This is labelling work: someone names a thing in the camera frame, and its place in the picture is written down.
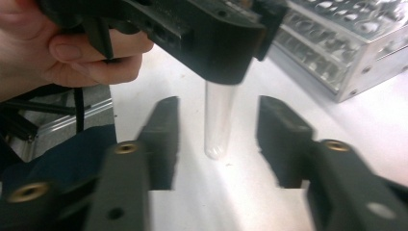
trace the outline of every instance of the test tube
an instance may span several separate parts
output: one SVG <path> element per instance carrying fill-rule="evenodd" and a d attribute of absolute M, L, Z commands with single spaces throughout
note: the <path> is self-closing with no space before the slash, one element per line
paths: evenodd
<path fill-rule="evenodd" d="M 227 153 L 236 88 L 206 82 L 204 152 L 213 160 Z"/>

